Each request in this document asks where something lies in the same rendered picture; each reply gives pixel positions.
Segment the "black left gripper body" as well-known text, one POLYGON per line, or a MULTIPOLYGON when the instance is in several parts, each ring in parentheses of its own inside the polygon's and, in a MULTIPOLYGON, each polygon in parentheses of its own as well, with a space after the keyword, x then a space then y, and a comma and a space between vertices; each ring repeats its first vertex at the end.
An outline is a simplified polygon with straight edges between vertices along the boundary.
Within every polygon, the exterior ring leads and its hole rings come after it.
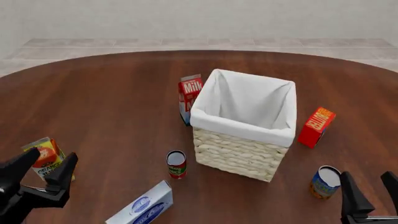
POLYGON ((63 208, 69 198, 70 188, 0 187, 0 224, 23 224, 33 209, 63 208))

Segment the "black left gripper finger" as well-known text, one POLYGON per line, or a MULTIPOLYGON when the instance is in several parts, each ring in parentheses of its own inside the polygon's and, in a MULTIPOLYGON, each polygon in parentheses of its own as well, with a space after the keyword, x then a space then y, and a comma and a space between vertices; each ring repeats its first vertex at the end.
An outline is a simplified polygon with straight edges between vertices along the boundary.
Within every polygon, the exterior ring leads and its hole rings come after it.
POLYGON ((0 191, 18 189, 21 180, 39 157, 40 152, 34 147, 0 164, 0 191))
POLYGON ((45 175, 46 191, 55 193, 65 190, 68 192, 77 162, 78 156, 75 152, 71 152, 58 167, 45 175))

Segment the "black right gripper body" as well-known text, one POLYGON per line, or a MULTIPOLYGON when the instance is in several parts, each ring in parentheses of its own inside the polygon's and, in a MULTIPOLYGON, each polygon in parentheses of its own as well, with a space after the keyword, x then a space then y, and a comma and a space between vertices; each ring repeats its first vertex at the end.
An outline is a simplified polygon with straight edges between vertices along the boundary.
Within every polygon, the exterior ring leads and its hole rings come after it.
POLYGON ((347 214, 341 217, 342 224, 398 224, 398 216, 368 216, 347 214))

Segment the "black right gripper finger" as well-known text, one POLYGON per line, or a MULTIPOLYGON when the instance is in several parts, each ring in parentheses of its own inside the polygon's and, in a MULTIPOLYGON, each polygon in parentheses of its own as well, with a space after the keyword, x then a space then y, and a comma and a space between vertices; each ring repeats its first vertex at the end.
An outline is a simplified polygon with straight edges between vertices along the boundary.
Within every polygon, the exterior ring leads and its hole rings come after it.
POLYGON ((341 173, 340 182, 342 193, 341 216, 367 216, 375 210, 348 171, 341 173))
POLYGON ((381 175, 381 180, 387 189, 394 205, 398 205, 398 177, 392 171, 381 175))

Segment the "red tomato sauce tin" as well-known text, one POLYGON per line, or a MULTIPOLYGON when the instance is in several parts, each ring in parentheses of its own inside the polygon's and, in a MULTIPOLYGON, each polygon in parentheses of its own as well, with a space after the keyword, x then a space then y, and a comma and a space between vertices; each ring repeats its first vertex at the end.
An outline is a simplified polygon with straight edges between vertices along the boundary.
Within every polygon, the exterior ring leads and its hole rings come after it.
POLYGON ((187 172, 187 162, 184 152, 179 150, 170 151, 166 157, 169 175, 173 179, 182 179, 187 172))

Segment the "wicker basket with white liner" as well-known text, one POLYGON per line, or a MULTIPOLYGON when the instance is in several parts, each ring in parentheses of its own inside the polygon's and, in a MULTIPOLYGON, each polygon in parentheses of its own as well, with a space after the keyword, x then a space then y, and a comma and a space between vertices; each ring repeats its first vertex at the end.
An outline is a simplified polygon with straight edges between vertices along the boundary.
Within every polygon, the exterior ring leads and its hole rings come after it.
POLYGON ((190 124, 199 164, 270 182, 295 138, 295 83, 215 69, 190 124))

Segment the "orange juice carton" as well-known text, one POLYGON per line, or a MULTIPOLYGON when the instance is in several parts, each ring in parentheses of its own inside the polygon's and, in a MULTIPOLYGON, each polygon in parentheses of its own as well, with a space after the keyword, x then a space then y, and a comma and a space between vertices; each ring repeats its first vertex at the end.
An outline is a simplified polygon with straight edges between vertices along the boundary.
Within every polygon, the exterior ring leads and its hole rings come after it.
POLYGON ((29 143, 21 147, 21 149, 27 151, 33 147, 39 150, 40 156, 32 166, 32 169, 42 180, 45 180, 45 175, 48 175, 51 171, 60 166, 66 156, 58 147, 55 140, 49 137, 29 143))

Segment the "blue and yellow tin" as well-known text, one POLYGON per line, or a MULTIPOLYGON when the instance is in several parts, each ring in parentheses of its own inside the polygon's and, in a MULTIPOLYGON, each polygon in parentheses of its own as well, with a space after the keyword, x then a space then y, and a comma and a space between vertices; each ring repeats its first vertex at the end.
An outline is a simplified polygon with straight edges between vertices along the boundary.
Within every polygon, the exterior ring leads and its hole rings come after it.
POLYGON ((341 173, 332 166, 321 166, 313 176, 310 191, 320 199, 329 199, 341 186, 341 173))

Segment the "red butter box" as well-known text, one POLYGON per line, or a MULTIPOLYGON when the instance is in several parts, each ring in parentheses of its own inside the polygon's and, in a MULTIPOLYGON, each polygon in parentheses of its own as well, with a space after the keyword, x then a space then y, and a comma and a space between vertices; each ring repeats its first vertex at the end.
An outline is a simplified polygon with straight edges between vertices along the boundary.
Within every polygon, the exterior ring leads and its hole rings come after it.
POLYGON ((319 107, 304 124, 298 142, 313 149, 324 135, 336 114, 326 108, 319 107))

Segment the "white and blue box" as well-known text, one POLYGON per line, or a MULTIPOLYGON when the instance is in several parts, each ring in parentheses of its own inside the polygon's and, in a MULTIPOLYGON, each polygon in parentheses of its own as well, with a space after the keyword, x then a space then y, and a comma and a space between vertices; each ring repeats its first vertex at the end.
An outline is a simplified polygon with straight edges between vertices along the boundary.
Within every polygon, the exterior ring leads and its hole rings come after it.
POLYGON ((149 224, 173 204, 172 188, 166 180, 162 180, 108 218, 105 224, 149 224))

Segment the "red milk carton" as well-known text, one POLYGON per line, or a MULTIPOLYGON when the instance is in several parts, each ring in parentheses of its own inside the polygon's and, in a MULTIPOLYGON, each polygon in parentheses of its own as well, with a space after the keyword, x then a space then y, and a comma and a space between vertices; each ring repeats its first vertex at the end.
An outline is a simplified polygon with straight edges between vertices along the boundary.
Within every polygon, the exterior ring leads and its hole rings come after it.
POLYGON ((183 77, 178 83, 179 112, 186 126, 190 126, 190 110, 202 87, 200 74, 183 77))

